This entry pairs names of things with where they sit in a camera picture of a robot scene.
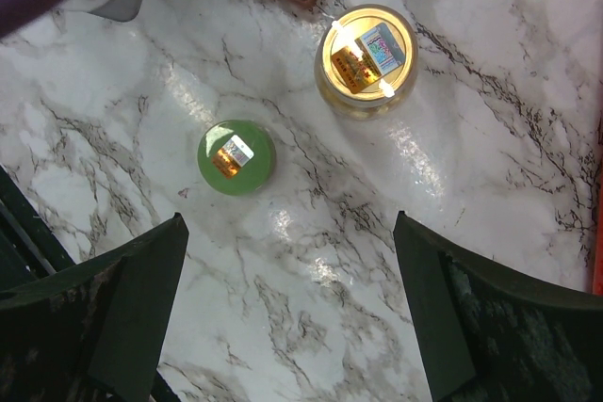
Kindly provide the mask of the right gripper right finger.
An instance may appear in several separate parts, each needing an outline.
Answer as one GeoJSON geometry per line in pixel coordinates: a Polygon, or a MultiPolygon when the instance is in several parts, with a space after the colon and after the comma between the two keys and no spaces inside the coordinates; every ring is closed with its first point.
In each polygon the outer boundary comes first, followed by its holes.
{"type": "Polygon", "coordinates": [[[433,400],[601,400],[600,296],[487,259],[404,212],[393,236],[433,400]]]}

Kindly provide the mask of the green bottle cap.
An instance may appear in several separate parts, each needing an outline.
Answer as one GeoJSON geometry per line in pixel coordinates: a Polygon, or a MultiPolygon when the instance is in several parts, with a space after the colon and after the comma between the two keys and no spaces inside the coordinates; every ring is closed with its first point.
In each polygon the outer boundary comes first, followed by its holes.
{"type": "Polygon", "coordinates": [[[276,166],[276,149],[268,129],[255,121],[221,121],[201,138],[197,162],[214,190],[242,196],[269,180],[276,166]]]}

